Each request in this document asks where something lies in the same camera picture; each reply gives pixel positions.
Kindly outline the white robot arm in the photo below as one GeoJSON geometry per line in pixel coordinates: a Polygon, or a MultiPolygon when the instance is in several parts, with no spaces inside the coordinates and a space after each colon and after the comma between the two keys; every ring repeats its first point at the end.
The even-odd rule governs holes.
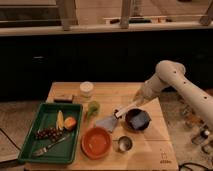
{"type": "Polygon", "coordinates": [[[179,62],[160,61],[156,65],[155,74],[136,92],[135,99],[151,100],[171,86],[213,131],[213,97],[190,82],[184,76],[185,72],[185,66],[179,62]]]}

